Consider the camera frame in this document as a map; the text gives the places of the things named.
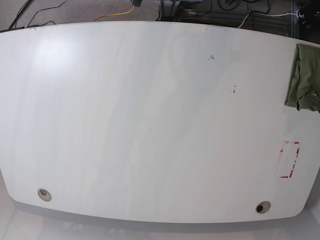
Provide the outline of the green t-shirt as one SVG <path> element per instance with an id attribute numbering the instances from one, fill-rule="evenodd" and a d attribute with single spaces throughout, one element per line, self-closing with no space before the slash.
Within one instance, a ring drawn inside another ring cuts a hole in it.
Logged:
<path id="1" fill-rule="evenodd" d="M 320 49 L 297 44 L 284 101 L 298 111 L 320 111 Z"/>

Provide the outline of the red tape rectangle marking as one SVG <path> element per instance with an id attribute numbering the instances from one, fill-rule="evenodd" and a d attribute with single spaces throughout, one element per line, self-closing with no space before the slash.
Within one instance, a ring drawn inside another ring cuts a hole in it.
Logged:
<path id="1" fill-rule="evenodd" d="M 279 168 L 277 171 L 281 179 L 289 179 L 292 177 L 298 155 L 300 151 L 300 142 L 285 141 L 280 150 Z"/>

